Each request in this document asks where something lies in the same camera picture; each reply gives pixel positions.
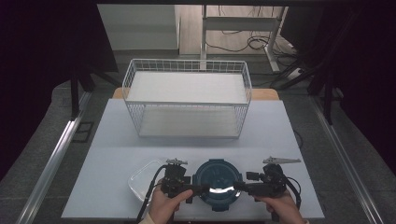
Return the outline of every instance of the black cable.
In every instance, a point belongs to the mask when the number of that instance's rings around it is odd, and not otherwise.
[[[221,16],[221,12],[224,14],[224,16],[225,16],[225,12],[224,12],[224,10],[222,9],[222,6],[219,6],[218,7],[218,11],[219,11],[219,16]],[[234,35],[234,34],[238,34],[238,33],[241,33],[242,31],[234,31],[234,32],[230,32],[230,33],[225,33],[224,31],[221,31],[224,35]]]
[[[225,49],[225,48],[222,48],[222,47],[209,45],[207,42],[206,42],[206,44],[207,44],[210,48],[223,49],[223,50],[227,50],[227,51],[230,51],[230,52],[239,52],[239,51],[242,51],[242,50],[248,48],[248,45],[246,45],[246,46],[245,46],[244,48],[242,48],[242,49]]]
[[[300,210],[300,205],[301,205],[301,196],[300,193],[297,191],[297,189],[294,187],[293,184],[291,184],[291,182],[289,181],[288,177],[284,178],[286,184],[289,186],[289,188],[291,189],[291,191],[293,191],[294,196],[296,197],[296,206],[297,208]]]
[[[296,182],[296,184],[298,185],[298,193],[301,194],[301,185],[300,185],[300,183],[296,179],[288,177],[288,176],[287,176],[287,179],[290,179],[290,180],[293,180],[294,182]]]
[[[264,49],[267,45],[268,45],[268,41],[269,41],[269,37],[267,36],[262,36],[262,35],[252,35],[252,31],[250,32],[250,37],[247,39],[247,45],[251,48],[251,49],[255,49],[255,50],[259,50],[259,49]],[[251,46],[251,43],[253,42],[260,42],[262,44],[265,43],[265,45],[261,45],[259,48],[254,48],[253,46]]]
[[[296,68],[297,65],[299,65],[299,64],[301,64],[301,60],[300,60],[300,59],[294,61],[290,66],[288,66],[285,70],[283,70],[283,71],[279,74],[279,76],[271,83],[270,88],[275,89],[275,87],[274,87],[275,84],[276,84],[278,81],[280,81],[281,79],[283,79],[283,78],[285,78],[285,77],[288,77],[288,76],[291,74],[292,69]]]
[[[289,67],[289,66],[291,66],[293,63],[290,63],[290,64],[285,64],[285,63],[282,63],[279,59],[282,59],[282,58],[293,58],[293,59],[295,59],[295,60],[298,60],[298,57],[296,56],[296,55],[293,55],[293,54],[280,54],[280,55],[278,55],[277,57],[276,57],[276,62],[277,63],[279,63],[279,64],[282,64],[283,66],[285,66],[285,67]]]
[[[302,138],[301,135],[300,135],[297,131],[295,131],[294,129],[293,129],[293,132],[296,133],[297,136],[300,138],[300,144],[298,145],[298,148],[302,148],[303,145],[304,145],[303,138]]]
[[[261,87],[262,85],[268,84],[268,83],[271,83],[271,82],[273,82],[273,81],[266,81],[266,82],[262,82],[262,83],[260,83],[260,84],[252,84],[251,86],[252,86],[252,87]]]
[[[310,48],[308,51],[306,52],[297,52],[296,55],[300,58],[300,59],[304,59],[306,57],[311,56],[312,54],[315,54],[318,51],[323,51],[326,47],[329,46],[329,41],[334,38],[335,35],[338,34],[337,31],[339,31],[345,22],[347,22],[348,18],[346,18],[344,21],[340,21],[339,24],[335,25],[334,28],[328,33],[327,36],[325,36],[324,38],[322,38],[320,40],[319,43],[317,43],[313,48]]]
[[[252,7],[249,13],[247,14],[247,17],[251,14],[252,17],[254,17],[254,13],[256,11],[256,7]]]
[[[260,11],[262,10],[262,7],[259,7],[259,11],[257,12],[257,17],[260,17]]]
[[[139,215],[137,215],[136,223],[139,223],[139,222],[140,222],[140,220],[142,219],[143,213],[145,213],[146,207],[148,206],[148,203],[149,203],[149,197],[151,196],[152,190],[154,189],[155,180],[157,179],[157,175],[160,173],[160,171],[161,171],[163,168],[166,168],[166,165],[162,165],[162,166],[157,170],[157,172],[155,173],[154,177],[153,177],[152,180],[151,180],[151,183],[149,184],[148,192],[146,193],[145,201],[143,201],[142,207],[140,208]]]

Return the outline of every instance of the white table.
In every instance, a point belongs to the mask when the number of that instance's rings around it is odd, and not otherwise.
[[[209,159],[224,159],[246,179],[246,171],[262,173],[262,160],[269,156],[302,160],[281,166],[286,176],[301,184],[303,217],[323,218],[282,101],[252,101],[239,139],[202,140],[139,138],[125,103],[111,99],[62,217],[136,218],[142,203],[129,188],[128,179],[155,159],[187,160],[186,175],[193,175]],[[175,215],[176,220],[202,221],[270,218],[264,203],[254,203],[245,192],[226,212],[213,212],[195,197],[192,204],[182,204]]]

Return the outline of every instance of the transparent container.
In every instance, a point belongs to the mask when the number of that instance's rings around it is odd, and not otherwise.
[[[245,62],[134,59],[122,95],[139,136],[238,138],[251,83]]]
[[[152,181],[155,173],[160,169],[160,167],[164,165],[163,162],[160,161],[151,161],[146,164],[140,170],[134,172],[131,178],[128,179],[129,188],[131,188],[134,195],[141,201],[145,201],[146,194],[149,190],[149,184]],[[157,181],[163,178],[165,172],[164,169],[160,171],[157,176]]]

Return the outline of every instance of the blue lid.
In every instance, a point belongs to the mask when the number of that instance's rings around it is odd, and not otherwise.
[[[216,212],[227,211],[238,199],[240,191],[233,189],[234,181],[242,181],[242,175],[225,160],[209,160],[192,176],[193,185],[209,185],[210,191],[200,198]]]

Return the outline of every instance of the white wall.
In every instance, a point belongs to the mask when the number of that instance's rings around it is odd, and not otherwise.
[[[113,50],[178,49],[175,6],[98,5]]]

